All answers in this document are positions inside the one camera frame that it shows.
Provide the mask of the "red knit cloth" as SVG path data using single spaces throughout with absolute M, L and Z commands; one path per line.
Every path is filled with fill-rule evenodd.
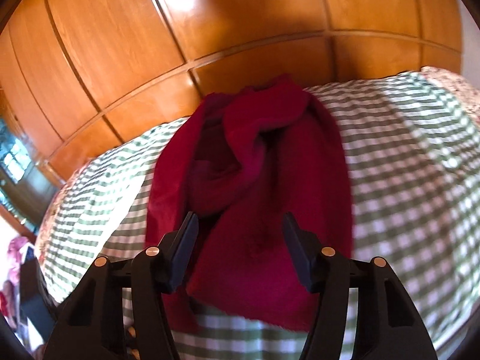
M 189 212 L 198 243 L 184 283 L 163 297 L 172 330 L 197 332 L 200 304 L 306 332 L 317 299 L 299 282 L 281 222 L 292 213 L 322 244 L 351 254 L 351 183 L 335 118 L 289 78 L 206 96 L 155 164 L 145 244 Z

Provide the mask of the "pile of colourful clothes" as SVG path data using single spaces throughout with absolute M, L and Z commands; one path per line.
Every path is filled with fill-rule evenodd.
M 1 315 L 28 354 L 42 359 L 58 317 L 58 303 L 47 291 L 28 238 L 9 241 L 3 266 L 7 274 L 1 277 Z

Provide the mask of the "green white checkered bedsheet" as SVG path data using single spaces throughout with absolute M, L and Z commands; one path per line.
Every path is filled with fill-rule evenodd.
M 312 88 L 337 119 L 352 178 L 354 256 L 383 256 L 447 358 L 479 308 L 479 126 L 419 72 Z M 50 204 L 35 255 L 63 301 L 94 259 L 143 249 L 156 159 L 183 119 L 78 169 Z

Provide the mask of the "floral pink mattress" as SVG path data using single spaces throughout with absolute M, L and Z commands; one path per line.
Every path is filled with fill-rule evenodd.
M 440 67 L 425 66 L 421 74 L 436 86 L 451 92 L 460 102 L 469 117 L 479 126 L 479 89 L 465 77 Z

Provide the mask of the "wooden panelled headboard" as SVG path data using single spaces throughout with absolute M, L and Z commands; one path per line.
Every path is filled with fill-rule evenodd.
M 457 0 L 20 0 L 1 31 L 1 115 L 51 181 L 202 96 L 459 72 Z

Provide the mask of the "window with dark frame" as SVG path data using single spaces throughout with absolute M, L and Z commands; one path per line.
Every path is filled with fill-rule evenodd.
M 58 188 L 30 158 L 24 144 L 1 119 L 1 205 L 34 233 Z

